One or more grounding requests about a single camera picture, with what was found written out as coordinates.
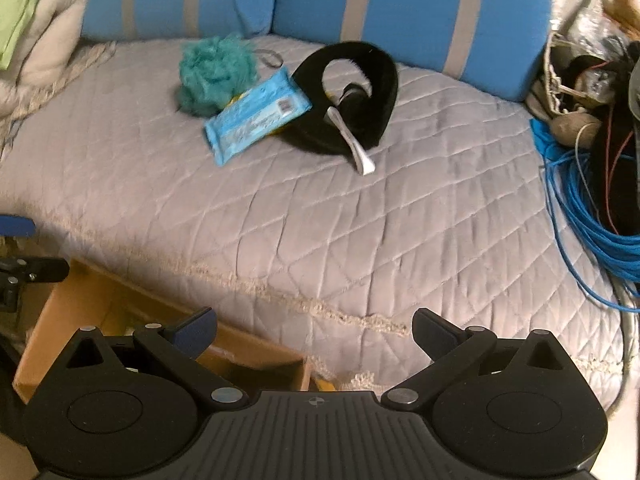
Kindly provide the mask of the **blue wet wipes pack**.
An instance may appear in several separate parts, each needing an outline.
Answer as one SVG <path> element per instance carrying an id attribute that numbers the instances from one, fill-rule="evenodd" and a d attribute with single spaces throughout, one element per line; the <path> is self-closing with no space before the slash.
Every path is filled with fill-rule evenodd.
<path id="1" fill-rule="evenodd" d="M 224 166 L 232 157 L 308 110 L 311 102 L 306 94 L 288 70 L 280 68 L 205 123 L 206 139 L 216 165 Z"/>

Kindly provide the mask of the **black fuzzy neck pillow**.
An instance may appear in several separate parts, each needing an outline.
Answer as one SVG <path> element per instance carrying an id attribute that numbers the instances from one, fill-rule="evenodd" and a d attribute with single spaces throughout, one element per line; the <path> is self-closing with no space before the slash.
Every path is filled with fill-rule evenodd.
<path id="1" fill-rule="evenodd" d="M 332 101 L 324 90 L 323 75 L 330 63 L 341 60 L 355 64 L 366 76 L 370 88 L 352 82 L 337 101 Z M 293 73 L 292 81 L 307 97 L 311 108 L 279 130 L 278 136 L 284 142 L 309 153 L 348 155 L 347 142 L 326 119 L 326 111 L 334 106 L 365 150 L 378 146 L 398 92 L 396 64 L 385 51 L 362 41 L 330 44 L 303 60 Z"/>

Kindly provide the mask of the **grey quilted bed cover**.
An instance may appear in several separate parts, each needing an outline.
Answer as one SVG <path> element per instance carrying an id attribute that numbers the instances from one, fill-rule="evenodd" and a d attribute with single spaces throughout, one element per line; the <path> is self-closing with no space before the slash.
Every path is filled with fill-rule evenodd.
<path id="1" fill-rule="evenodd" d="M 420 370 L 420 307 L 503 337 L 551 330 L 605 406 L 637 383 L 636 329 L 548 215 L 520 104 L 404 66 L 370 176 L 277 136 L 218 166 L 175 100 L 182 48 L 120 44 L 22 123 L 1 207 L 42 247 L 211 306 L 349 386 Z"/>

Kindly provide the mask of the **beige knitted blanket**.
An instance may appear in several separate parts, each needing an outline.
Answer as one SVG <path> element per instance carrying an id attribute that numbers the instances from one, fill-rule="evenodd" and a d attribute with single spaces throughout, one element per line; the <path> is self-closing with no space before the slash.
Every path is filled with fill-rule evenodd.
<path id="1" fill-rule="evenodd" d="M 1 125 L 39 110 L 115 45 L 81 38 L 88 0 L 38 0 L 7 70 L 1 70 Z"/>

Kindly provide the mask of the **teal mesh bath pouf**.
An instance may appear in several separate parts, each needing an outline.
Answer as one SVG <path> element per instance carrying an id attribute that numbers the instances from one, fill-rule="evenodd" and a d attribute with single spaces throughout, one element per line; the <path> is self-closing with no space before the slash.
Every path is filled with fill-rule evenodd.
<path id="1" fill-rule="evenodd" d="M 179 79 L 180 110 L 215 116 L 258 81 L 254 49 L 233 35 L 187 42 L 182 46 Z"/>

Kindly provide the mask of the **cluttered bag pile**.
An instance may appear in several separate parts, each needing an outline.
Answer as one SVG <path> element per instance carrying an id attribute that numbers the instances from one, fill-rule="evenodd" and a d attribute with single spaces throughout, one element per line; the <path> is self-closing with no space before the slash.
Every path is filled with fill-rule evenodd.
<path id="1" fill-rule="evenodd" d="M 550 32 L 542 72 L 526 98 L 552 140 L 573 152 L 597 222 L 639 233 L 639 43 L 587 4 Z"/>

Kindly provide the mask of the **right blue striped pillow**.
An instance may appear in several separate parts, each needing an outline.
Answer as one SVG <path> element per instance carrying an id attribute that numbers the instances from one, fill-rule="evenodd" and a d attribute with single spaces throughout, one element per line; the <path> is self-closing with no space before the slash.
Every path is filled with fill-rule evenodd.
<path id="1" fill-rule="evenodd" d="M 396 61 L 521 101 L 547 41 L 552 0 L 276 0 L 273 31 L 361 40 Z"/>

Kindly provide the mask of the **brown teddy bear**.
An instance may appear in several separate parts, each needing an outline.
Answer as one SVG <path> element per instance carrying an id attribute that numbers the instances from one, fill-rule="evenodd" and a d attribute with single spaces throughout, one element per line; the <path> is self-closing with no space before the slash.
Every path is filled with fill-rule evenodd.
<path id="1" fill-rule="evenodd" d="M 631 40 L 639 40 L 639 0 L 602 0 L 604 13 L 616 21 Z"/>

